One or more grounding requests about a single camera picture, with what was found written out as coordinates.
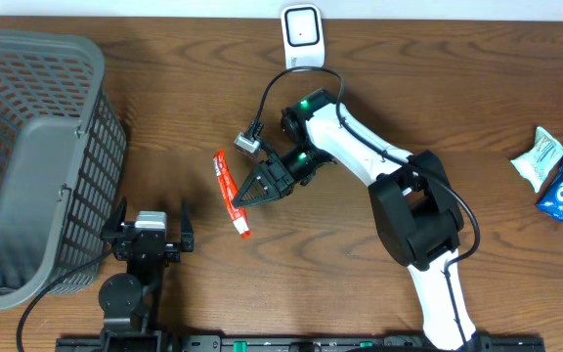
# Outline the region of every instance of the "red snack stick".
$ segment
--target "red snack stick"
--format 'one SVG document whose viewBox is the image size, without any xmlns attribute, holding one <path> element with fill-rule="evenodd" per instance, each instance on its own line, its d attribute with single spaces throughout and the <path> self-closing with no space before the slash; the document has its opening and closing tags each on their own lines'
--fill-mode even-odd
<svg viewBox="0 0 563 352">
<path fill-rule="evenodd" d="M 236 182 L 234 182 L 230 169 L 227 167 L 227 162 L 225 162 L 225 151 L 219 150 L 216 152 L 213 161 L 214 169 L 216 170 L 216 178 L 219 180 L 219 186 L 221 187 L 221 193 L 223 194 L 227 211 L 230 213 L 236 230 L 238 230 L 243 239 L 246 239 L 251 235 L 246 219 L 246 210 L 244 210 L 244 208 L 236 209 L 232 205 L 232 200 L 234 200 L 234 197 L 238 193 L 238 187 L 236 187 Z"/>
</svg>

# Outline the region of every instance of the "wooden tabletop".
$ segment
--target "wooden tabletop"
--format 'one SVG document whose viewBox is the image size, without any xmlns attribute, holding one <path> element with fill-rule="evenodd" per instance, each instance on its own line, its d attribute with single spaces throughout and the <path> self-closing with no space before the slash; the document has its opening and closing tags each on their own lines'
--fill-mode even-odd
<svg viewBox="0 0 563 352">
<path fill-rule="evenodd" d="M 166 273 L 165 325 L 228 335 L 422 329 L 410 274 L 384 250 L 366 187 L 343 166 L 250 209 L 248 240 L 230 221 L 211 158 L 224 148 L 239 182 L 253 166 L 233 141 L 284 68 L 279 21 L 0 18 L 0 28 L 96 41 L 105 87 L 131 131 L 120 190 L 128 217 L 166 211 L 173 237 L 181 201 L 190 204 L 196 248 Z M 477 328 L 538 333 L 548 351 L 563 351 L 563 223 L 536 209 L 542 192 L 509 162 L 532 147 L 538 125 L 563 143 L 563 23 L 326 21 L 324 31 L 326 66 L 345 76 L 350 112 L 400 148 L 436 153 L 475 211 L 481 247 L 460 275 Z M 277 148 L 290 146 L 280 109 L 321 86 L 337 82 L 310 72 L 273 88 L 262 118 Z M 468 224 L 460 238 L 470 247 Z M 41 301 L 26 350 L 97 334 L 98 289 L 123 270 L 111 258 L 88 289 Z M 14 350 L 23 309 L 0 312 L 0 351 Z"/>
</svg>

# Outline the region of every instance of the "gray crate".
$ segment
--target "gray crate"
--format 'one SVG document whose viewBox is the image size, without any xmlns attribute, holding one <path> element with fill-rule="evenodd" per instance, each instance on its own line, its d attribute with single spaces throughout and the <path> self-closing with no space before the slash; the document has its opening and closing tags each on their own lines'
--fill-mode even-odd
<svg viewBox="0 0 563 352">
<path fill-rule="evenodd" d="M 91 41 L 0 30 L 0 309 L 97 256 L 125 133 Z M 98 265 L 57 286 L 89 285 Z"/>
</svg>

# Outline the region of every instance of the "robotic hand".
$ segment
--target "robotic hand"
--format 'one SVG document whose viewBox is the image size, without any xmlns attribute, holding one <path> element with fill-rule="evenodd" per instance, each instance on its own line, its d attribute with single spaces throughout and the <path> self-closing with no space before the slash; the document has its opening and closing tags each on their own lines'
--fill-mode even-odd
<svg viewBox="0 0 563 352">
<path fill-rule="evenodd" d="M 295 184 L 306 186 L 320 166 L 334 159 L 341 162 L 367 185 L 379 238 L 411 273 L 426 336 L 437 348 L 456 350 L 471 339 L 475 326 L 466 313 L 456 265 L 446 270 L 448 262 L 458 257 L 457 232 L 463 219 L 455 198 L 437 184 L 449 188 L 442 163 L 431 152 L 414 156 L 385 142 L 338 100 L 320 89 L 286 108 L 281 127 L 296 147 L 282 156 L 259 137 L 262 125 L 257 120 L 251 132 L 238 135 L 235 145 L 241 152 L 255 157 L 261 148 L 268 160 L 255 166 L 233 206 L 284 198 Z M 388 158 L 377 151 L 385 151 Z M 405 164 L 432 177 L 425 178 Z M 409 205 L 405 195 L 420 191 L 424 197 Z M 445 273 L 451 278 L 445 280 Z"/>
</svg>

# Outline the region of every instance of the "white wall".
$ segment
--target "white wall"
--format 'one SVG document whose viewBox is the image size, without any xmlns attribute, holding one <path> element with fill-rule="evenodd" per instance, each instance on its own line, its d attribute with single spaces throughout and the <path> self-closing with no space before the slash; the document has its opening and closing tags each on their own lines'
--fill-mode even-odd
<svg viewBox="0 0 563 352">
<path fill-rule="evenodd" d="M 328 19 L 563 21 L 563 0 L 313 0 Z M 0 0 L 0 15 L 277 18 L 287 0 Z"/>
</svg>

